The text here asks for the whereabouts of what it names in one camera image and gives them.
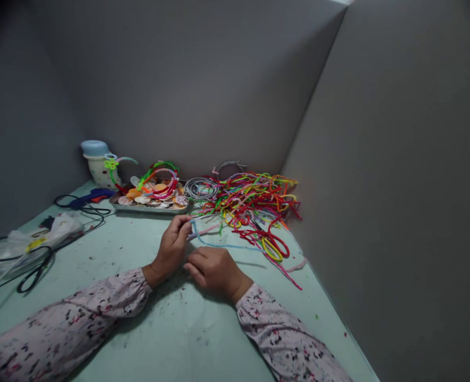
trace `table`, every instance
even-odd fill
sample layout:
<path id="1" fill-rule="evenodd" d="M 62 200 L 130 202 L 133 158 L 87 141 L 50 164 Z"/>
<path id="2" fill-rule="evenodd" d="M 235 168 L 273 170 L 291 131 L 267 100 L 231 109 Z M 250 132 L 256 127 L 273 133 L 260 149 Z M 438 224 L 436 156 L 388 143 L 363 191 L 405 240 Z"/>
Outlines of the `table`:
<path id="1" fill-rule="evenodd" d="M 73 195 L 86 195 L 94 187 L 93 182 L 88 182 Z M 107 201 L 99 205 L 110 208 Z M 56 216 L 61 212 L 63 209 L 52 206 L 20 230 L 30 232 L 48 215 Z M 151 262 L 171 218 L 144 213 L 113 214 L 106 218 L 103 226 L 60 250 L 52 267 L 32 291 L 17 294 L 19 279 L 1 287 L 0 333 L 94 280 Z M 87 223 L 85 229 L 97 223 L 91 222 L 93 219 L 92 215 L 80 216 L 80 220 Z M 199 230 L 218 223 L 205 220 L 198 221 Z M 272 232 L 289 246 L 291 255 L 284 261 L 284 267 L 300 263 L 303 254 L 289 233 L 278 229 Z M 214 230 L 203 239 L 213 244 L 248 245 L 228 227 L 221 236 Z M 198 246 L 201 243 L 193 239 L 187 251 Z M 309 265 L 291 274 L 303 288 L 300 291 L 262 254 L 229 250 L 243 272 L 272 293 L 327 344 L 354 381 L 378 381 Z M 152 293 L 141 314 L 123 320 L 97 354 L 81 365 L 69 380 L 270 382 L 274 378 L 258 349 L 240 328 L 235 309 L 198 290 L 181 270 Z"/>

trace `sleeve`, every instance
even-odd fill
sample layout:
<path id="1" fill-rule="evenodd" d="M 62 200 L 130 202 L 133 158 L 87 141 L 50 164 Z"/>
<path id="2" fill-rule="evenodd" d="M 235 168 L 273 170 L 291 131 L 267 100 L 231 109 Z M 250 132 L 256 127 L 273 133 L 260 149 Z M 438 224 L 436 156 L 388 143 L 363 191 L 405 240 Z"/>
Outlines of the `sleeve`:
<path id="1" fill-rule="evenodd" d="M 0 380 L 62 380 L 120 318 L 137 315 L 151 288 L 141 268 L 98 281 L 0 335 Z"/>
<path id="2" fill-rule="evenodd" d="M 265 289 L 252 284 L 236 304 L 242 329 L 281 381 L 352 381 L 324 343 Z"/>

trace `finger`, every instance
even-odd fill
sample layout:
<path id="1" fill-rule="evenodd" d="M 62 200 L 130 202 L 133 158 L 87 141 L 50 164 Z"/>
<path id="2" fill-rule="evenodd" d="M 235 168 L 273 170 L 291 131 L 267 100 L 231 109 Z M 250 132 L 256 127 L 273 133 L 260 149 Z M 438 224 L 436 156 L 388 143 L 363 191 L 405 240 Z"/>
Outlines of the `finger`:
<path id="1" fill-rule="evenodd" d="M 171 223 L 169 223 L 169 227 L 167 228 L 169 232 L 172 233 L 178 233 L 180 231 L 180 227 L 186 223 L 192 220 L 192 216 L 189 215 L 177 215 L 171 220 Z"/>
<path id="2" fill-rule="evenodd" d="M 189 271 L 191 276 L 194 278 L 194 280 L 196 281 L 196 283 L 198 283 L 200 287 L 207 287 L 207 280 L 204 278 L 204 275 L 200 272 L 199 269 L 197 269 L 191 263 L 186 263 L 183 267 Z"/>
<path id="3" fill-rule="evenodd" d="M 203 256 L 204 258 L 210 258 L 211 255 L 212 255 L 212 250 L 213 248 L 212 247 L 198 247 L 194 250 L 194 252 L 200 254 L 201 256 Z"/>
<path id="4" fill-rule="evenodd" d="M 199 268 L 202 272 L 205 272 L 208 266 L 208 260 L 201 256 L 199 253 L 194 251 L 189 255 L 187 258 L 187 261 L 191 263 L 192 265 L 195 265 L 197 268 Z"/>
<path id="5" fill-rule="evenodd" d="M 189 238 L 189 235 L 192 233 L 192 223 L 191 222 L 186 222 L 181 228 L 180 232 L 178 233 L 178 239 L 176 241 L 179 244 L 185 244 L 187 239 Z"/>

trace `gray partition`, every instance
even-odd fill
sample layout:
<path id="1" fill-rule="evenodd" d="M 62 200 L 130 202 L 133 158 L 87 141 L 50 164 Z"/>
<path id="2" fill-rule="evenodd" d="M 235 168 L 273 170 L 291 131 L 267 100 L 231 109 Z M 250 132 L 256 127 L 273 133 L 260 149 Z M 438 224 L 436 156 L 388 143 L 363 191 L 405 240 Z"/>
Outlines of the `gray partition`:
<path id="1" fill-rule="evenodd" d="M 88 179 L 78 149 L 85 137 L 27 10 L 7 8 L 0 14 L 0 236 Z"/>
<path id="2" fill-rule="evenodd" d="M 33 0 L 88 138 L 145 171 L 227 159 L 275 173 L 346 6 L 327 0 Z"/>
<path id="3" fill-rule="evenodd" d="M 357 0 L 284 166 L 382 381 L 470 380 L 470 1 Z"/>

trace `green flower decoration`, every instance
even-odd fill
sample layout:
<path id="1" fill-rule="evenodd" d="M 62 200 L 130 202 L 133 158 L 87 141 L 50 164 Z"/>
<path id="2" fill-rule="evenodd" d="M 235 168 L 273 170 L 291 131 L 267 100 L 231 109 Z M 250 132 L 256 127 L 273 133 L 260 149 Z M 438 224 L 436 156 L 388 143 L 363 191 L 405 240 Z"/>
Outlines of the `green flower decoration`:
<path id="1" fill-rule="evenodd" d="M 116 162 L 113 158 L 104 161 L 105 167 L 111 170 L 116 170 L 116 166 L 119 165 L 119 162 Z"/>

